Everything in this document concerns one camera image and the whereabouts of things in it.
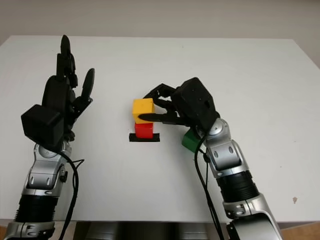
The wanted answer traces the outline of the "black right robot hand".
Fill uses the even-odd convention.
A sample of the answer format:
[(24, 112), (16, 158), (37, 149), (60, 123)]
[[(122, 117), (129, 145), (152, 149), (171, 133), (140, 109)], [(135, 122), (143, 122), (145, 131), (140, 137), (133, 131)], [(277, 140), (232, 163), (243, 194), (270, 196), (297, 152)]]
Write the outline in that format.
[(149, 122), (161, 122), (166, 125), (181, 125), (190, 127), (197, 135), (197, 127), (185, 113), (183, 113), (173, 102), (172, 95), (178, 88), (161, 83), (144, 96), (144, 99), (152, 99), (155, 106), (166, 110), (166, 113), (140, 113), (140, 120)]

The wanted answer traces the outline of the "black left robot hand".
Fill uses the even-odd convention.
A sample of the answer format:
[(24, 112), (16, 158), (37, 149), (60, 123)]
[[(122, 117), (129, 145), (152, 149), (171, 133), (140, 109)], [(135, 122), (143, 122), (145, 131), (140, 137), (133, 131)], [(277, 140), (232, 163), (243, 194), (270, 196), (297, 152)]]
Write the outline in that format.
[(76, 63), (71, 52), (68, 36), (63, 35), (60, 42), (60, 53), (57, 54), (56, 74), (51, 76), (45, 85), (42, 106), (55, 110), (63, 117), (63, 134), (65, 141), (75, 140), (72, 128), (92, 103), (91, 93), (95, 81), (95, 69), (90, 68), (85, 76), (81, 95), (76, 96), (74, 89), (78, 86)]

